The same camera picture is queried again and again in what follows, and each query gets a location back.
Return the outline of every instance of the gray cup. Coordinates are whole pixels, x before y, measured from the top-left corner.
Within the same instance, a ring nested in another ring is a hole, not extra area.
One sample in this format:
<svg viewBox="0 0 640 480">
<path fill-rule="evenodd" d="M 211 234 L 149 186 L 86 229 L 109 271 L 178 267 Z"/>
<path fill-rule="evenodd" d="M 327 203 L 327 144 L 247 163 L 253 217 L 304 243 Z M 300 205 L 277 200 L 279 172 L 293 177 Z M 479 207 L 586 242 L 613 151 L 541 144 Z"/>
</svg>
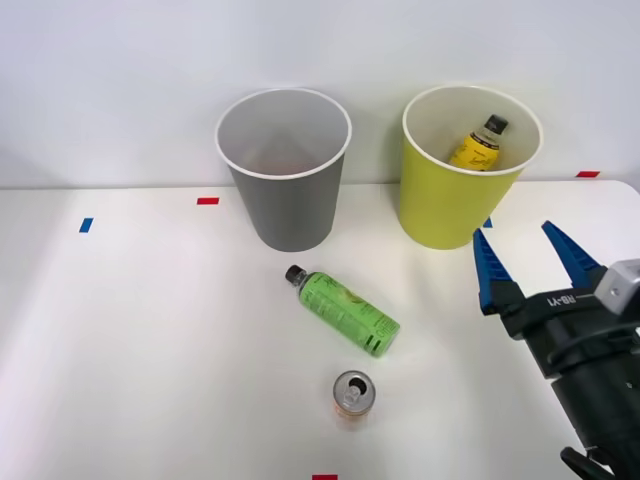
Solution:
<svg viewBox="0 0 640 480">
<path fill-rule="evenodd" d="M 300 252 L 329 235 L 349 140 L 345 109 L 312 90 L 254 93 L 223 114 L 216 145 L 264 243 Z"/>
</svg>

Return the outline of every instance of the bottle label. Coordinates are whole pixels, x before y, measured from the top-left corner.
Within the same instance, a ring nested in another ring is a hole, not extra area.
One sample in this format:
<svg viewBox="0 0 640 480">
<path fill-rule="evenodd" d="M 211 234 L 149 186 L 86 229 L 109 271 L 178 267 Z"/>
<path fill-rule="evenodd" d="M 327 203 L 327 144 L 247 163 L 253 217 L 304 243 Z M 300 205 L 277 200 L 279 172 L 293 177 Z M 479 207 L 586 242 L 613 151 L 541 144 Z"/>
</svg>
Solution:
<svg viewBox="0 0 640 480">
<path fill-rule="evenodd" d="M 451 157 L 451 165 L 467 170 L 489 170 L 498 159 L 499 148 L 491 145 L 474 133 L 468 135 Z"/>
<path fill-rule="evenodd" d="M 325 273 L 314 273 L 300 301 L 344 336 L 373 356 L 382 355 L 400 325 Z"/>
</svg>

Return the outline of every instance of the yellow cup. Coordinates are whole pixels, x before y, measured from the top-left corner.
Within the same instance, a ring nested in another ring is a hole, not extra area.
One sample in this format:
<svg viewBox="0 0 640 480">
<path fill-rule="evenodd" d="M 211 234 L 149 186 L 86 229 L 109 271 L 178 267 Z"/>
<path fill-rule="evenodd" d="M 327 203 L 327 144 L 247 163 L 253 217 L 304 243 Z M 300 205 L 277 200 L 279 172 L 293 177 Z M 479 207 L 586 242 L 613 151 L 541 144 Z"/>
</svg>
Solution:
<svg viewBox="0 0 640 480">
<path fill-rule="evenodd" d="M 497 114 L 509 121 L 491 171 L 447 163 L 464 138 Z M 416 242 L 452 249 L 471 241 L 543 144 L 542 126 L 524 104 L 474 86 L 443 86 L 415 97 L 402 116 L 400 223 Z"/>
</svg>

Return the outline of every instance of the paper cup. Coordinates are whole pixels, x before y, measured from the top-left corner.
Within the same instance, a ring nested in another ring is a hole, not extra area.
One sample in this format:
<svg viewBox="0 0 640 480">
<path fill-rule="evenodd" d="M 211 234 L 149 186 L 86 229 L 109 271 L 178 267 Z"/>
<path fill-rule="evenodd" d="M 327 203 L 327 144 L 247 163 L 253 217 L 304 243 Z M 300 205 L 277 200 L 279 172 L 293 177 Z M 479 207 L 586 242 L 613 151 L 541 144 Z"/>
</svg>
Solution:
<svg viewBox="0 0 640 480">
<path fill-rule="evenodd" d="M 258 92 L 224 113 L 216 145 L 264 243 L 299 252 L 329 235 L 350 139 L 345 109 L 312 90 Z"/>
<path fill-rule="evenodd" d="M 492 170 L 449 165 L 456 147 L 492 114 L 509 121 Z M 540 121 L 528 107 L 484 87 L 427 90 L 407 105 L 402 127 L 400 223 L 416 242 L 438 249 L 470 242 L 543 144 Z"/>
</svg>

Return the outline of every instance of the yellow bottle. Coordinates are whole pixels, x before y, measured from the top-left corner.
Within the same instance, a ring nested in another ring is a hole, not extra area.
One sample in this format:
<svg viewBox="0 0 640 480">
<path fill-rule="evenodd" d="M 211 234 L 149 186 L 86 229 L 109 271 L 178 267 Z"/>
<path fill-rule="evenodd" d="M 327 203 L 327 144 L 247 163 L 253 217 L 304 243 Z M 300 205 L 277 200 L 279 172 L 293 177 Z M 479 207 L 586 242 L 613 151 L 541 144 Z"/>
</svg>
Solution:
<svg viewBox="0 0 640 480">
<path fill-rule="evenodd" d="M 498 160 L 500 135 L 509 122 L 498 115 L 491 115 L 484 127 L 471 132 L 449 159 L 454 167 L 467 170 L 489 170 Z"/>
</svg>

